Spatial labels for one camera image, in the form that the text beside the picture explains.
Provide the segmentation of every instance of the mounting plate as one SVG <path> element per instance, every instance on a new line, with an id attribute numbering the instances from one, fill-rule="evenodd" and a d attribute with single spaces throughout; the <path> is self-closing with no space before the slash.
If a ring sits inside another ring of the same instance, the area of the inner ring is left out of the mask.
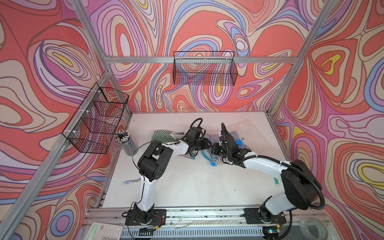
<path id="1" fill-rule="evenodd" d="M 155 216 L 160 216 L 163 219 L 162 225 L 166 223 L 166 217 L 167 217 L 167 210 L 165 209 L 154 209 L 153 210 L 153 217 L 151 221 L 146 224 L 146 225 L 153 225 L 153 226 L 158 226 L 160 225 L 160 218 L 155 217 Z M 133 209 L 128 211 L 127 218 L 125 219 L 125 225 L 126 226 L 145 226 L 139 223 L 137 219 L 135 219 L 135 212 Z"/>
<path id="2" fill-rule="evenodd" d="M 259 219 L 259 208 L 251 208 L 251 209 L 244 209 L 244 217 L 247 220 L 247 224 L 263 224 L 261 219 Z M 287 220 L 285 219 L 285 215 L 283 213 L 280 213 L 277 215 L 276 219 L 273 220 L 271 223 L 276 224 L 285 224 Z"/>

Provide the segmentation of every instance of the black wire basket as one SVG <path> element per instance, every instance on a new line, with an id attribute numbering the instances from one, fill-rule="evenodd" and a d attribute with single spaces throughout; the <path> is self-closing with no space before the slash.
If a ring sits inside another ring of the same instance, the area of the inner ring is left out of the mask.
<path id="1" fill-rule="evenodd" d="M 99 87 L 70 134 L 63 135 L 79 152 L 106 154 L 128 98 L 114 88 Z"/>
<path id="2" fill-rule="evenodd" d="M 235 85 L 233 51 L 175 51 L 173 55 L 175 85 Z"/>

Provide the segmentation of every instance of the calculator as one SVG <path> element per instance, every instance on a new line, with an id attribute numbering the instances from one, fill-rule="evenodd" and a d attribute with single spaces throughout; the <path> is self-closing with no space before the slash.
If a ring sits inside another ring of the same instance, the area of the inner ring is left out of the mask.
<path id="1" fill-rule="evenodd" d="M 119 240 L 122 227 L 100 222 L 94 222 L 84 240 Z"/>

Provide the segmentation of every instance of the metal grate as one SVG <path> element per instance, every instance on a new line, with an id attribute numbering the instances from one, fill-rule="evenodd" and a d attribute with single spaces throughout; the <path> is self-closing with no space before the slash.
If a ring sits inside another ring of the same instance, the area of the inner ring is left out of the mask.
<path id="1" fill-rule="evenodd" d="M 140 236 L 139 229 L 129 229 L 134 238 L 148 238 L 148 236 Z M 154 238 L 175 238 L 175 237 L 262 237 L 263 227 L 183 227 L 175 228 L 159 228 L 153 232 Z M 128 229 L 124 228 L 121 239 L 131 239 Z"/>
<path id="2" fill-rule="evenodd" d="M 175 51 L 175 85 L 235 85 L 237 68 L 233 51 Z"/>
<path id="3" fill-rule="evenodd" d="M 127 94 L 98 88 L 67 139 L 79 152 L 106 154 L 127 103 Z"/>

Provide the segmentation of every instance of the white table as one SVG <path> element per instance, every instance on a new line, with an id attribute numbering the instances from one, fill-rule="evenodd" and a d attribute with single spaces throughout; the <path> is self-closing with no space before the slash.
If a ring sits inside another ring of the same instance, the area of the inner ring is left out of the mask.
<path id="1" fill-rule="evenodd" d="M 231 113 L 140 113 L 133 114 L 128 130 L 138 146 L 151 140 L 154 130 L 187 132 L 190 124 L 203 118 L 206 130 L 220 129 L 226 125 L 249 119 L 257 127 L 251 150 L 262 155 L 285 160 L 282 150 L 264 112 Z M 137 163 L 149 144 L 134 156 Z M 121 151 L 107 190 L 103 208 L 130 207 L 139 198 L 140 183 L 123 184 L 139 178 L 139 171 L 132 158 Z M 253 169 L 226 164 L 212 167 L 200 153 L 192 160 L 173 157 L 164 175 L 158 180 L 155 193 L 156 207 L 233 206 L 262 204 L 265 199 L 283 191 L 274 178 Z"/>

